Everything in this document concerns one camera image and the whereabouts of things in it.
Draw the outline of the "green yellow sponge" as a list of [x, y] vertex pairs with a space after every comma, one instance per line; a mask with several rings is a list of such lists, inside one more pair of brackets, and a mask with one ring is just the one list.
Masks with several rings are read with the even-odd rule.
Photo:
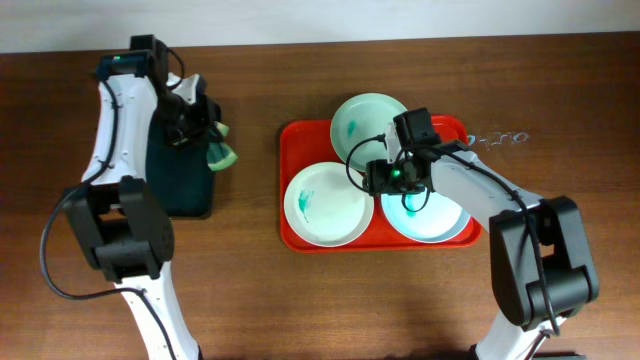
[[238, 159], [236, 152], [225, 142], [228, 132], [229, 127], [218, 121], [214, 121], [209, 128], [207, 164], [212, 172], [226, 169]]

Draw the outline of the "mint green plate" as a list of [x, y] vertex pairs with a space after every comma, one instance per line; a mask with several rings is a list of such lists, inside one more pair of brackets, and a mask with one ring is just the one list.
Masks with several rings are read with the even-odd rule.
[[[336, 154], [345, 162], [358, 143], [387, 134], [393, 119], [406, 111], [401, 102], [385, 94], [364, 93], [350, 98], [338, 108], [331, 121], [330, 140]], [[352, 154], [349, 166], [365, 172], [366, 165], [374, 160], [389, 160], [384, 142], [372, 140], [362, 144]]]

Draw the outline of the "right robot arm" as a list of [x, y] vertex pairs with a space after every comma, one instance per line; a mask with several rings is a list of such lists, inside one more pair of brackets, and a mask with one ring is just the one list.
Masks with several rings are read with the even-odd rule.
[[546, 199], [490, 169], [464, 142], [443, 142], [425, 108], [406, 111], [373, 141], [388, 157], [366, 165], [363, 191], [438, 193], [488, 232], [494, 298], [489, 332], [469, 350], [477, 360], [531, 359], [560, 326], [595, 301], [600, 282], [577, 204]]

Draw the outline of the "white plate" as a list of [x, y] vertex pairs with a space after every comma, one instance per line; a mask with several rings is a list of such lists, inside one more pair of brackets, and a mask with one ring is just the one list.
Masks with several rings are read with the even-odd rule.
[[354, 242], [374, 214], [374, 199], [352, 184], [361, 178], [342, 163], [321, 162], [304, 168], [285, 190], [287, 224], [304, 242], [318, 247]]

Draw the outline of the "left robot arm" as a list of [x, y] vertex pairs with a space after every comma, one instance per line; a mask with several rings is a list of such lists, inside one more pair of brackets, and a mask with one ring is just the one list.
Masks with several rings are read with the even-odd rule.
[[152, 35], [103, 56], [89, 165], [64, 212], [88, 265], [121, 295], [152, 359], [198, 359], [172, 280], [172, 219], [209, 215], [215, 175], [236, 160], [221, 109], [198, 74], [172, 73], [174, 50]]

